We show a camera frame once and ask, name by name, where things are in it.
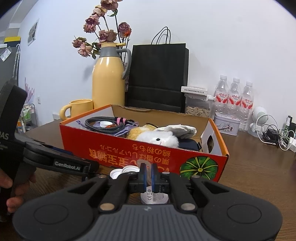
finger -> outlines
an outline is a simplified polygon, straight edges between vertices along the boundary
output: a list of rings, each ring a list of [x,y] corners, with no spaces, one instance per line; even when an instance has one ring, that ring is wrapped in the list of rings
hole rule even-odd
[[[35,175],[35,173],[33,173],[33,174],[29,177],[29,180],[30,180],[32,183],[36,183],[36,175]]]
[[[25,184],[19,185],[15,188],[15,195],[21,196],[24,195],[30,188],[30,182],[27,181]]]
[[[6,201],[7,207],[19,207],[24,202],[21,196],[9,198]]]
[[[0,169],[0,187],[3,187],[3,188],[11,188],[12,187],[12,180],[1,169]]]
[[[9,208],[7,208],[7,211],[8,211],[9,213],[14,213],[16,210],[17,210],[16,207],[9,207]]]

seeds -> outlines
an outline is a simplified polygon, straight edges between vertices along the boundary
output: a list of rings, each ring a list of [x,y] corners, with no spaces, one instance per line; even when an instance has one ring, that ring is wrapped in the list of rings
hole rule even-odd
[[[202,117],[209,117],[210,110],[198,108],[198,107],[191,107],[187,106],[186,113],[190,115],[202,116]]]

gray thermos handle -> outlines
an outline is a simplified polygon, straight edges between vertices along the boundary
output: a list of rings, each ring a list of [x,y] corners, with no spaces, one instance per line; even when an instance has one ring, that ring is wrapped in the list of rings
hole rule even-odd
[[[126,77],[128,76],[129,70],[131,68],[131,51],[129,49],[127,49],[127,48],[124,48],[124,49],[117,49],[116,52],[117,53],[126,52],[128,54],[128,65],[126,67],[126,70],[122,74],[122,79],[125,80]]]

yellow thermos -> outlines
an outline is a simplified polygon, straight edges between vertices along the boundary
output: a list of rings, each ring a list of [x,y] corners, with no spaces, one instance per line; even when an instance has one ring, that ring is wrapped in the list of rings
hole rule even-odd
[[[119,49],[125,44],[103,43],[100,57],[93,70],[92,99],[94,108],[109,104],[124,105],[125,79],[131,67],[131,51]],[[128,64],[124,70],[120,53],[126,52]]]

white stuffed animal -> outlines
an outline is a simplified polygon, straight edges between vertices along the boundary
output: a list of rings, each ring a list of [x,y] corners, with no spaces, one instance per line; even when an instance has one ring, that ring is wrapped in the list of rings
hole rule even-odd
[[[145,131],[138,135],[136,141],[167,146],[172,148],[179,147],[178,138],[171,131]]]

